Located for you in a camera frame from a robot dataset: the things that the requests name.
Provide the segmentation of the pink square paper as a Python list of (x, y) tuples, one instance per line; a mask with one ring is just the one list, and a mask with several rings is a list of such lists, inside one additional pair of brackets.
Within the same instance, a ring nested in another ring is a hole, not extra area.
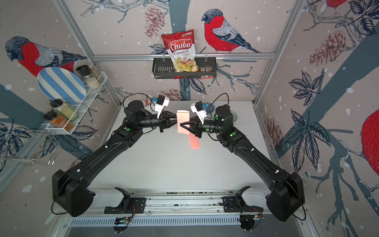
[(189, 142), (192, 149), (198, 149), (201, 147), (198, 137), (192, 133), (189, 134)]
[(177, 117), (177, 125), (178, 125), (178, 133), (189, 135), (189, 131), (183, 127), (181, 127), (181, 123), (190, 121), (190, 113), (186, 110), (178, 110), (176, 113)]

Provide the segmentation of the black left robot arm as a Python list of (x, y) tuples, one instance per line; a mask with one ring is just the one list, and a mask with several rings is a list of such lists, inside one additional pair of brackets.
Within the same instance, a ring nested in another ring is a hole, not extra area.
[(144, 108), (142, 101), (132, 101), (125, 108), (122, 125), (111, 137), (90, 155), (68, 171), (58, 170), (52, 176), (53, 202), (66, 213), (78, 217), (93, 203), (95, 193), (88, 190), (94, 178), (118, 155), (132, 147), (143, 135), (144, 128), (159, 128), (160, 131), (177, 123), (176, 114), (163, 111), (152, 114)]

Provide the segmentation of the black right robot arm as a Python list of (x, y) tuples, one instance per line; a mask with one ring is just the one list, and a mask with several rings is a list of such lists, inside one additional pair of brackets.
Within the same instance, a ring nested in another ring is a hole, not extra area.
[(213, 119), (195, 116), (178, 124), (198, 138), (204, 132), (217, 134), (220, 144), (245, 161), (267, 185), (270, 194), (266, 196), (266, 204), (270, 212), (278, 220), (287, 221), (305, 204), (301, 177), (295, 172), (288, 173), (264, 156), (234, 126), (233, 119), (230, 106), (223, 105), (216, 108)]

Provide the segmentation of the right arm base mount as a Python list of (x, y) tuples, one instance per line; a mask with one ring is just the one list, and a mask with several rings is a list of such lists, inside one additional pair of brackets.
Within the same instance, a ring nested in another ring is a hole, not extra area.
[(258, 207), (254, 205), (247, 204), (243, 198), (242, 194), (244, 191), (251, 188), (251, 186), (245, 186), (241, 188), (235, 196), (224, 196), (222, 197), (222, 205), (224, 208), (225, 213), (246, 213), (246, 212), (256, 212), (256, 213), (262, 213), (264, 208)]

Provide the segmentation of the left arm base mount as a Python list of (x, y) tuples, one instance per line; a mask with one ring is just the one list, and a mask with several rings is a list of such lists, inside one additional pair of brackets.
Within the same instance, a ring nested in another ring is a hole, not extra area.
[(122, 194), (122, 199), (117, 206), (107, 206), (104, 209), (105, 214), (143, 214), (146, 206), (146, 198), (131, 197), (131, 193), (126, 190), (115, 187), (114, 191)]

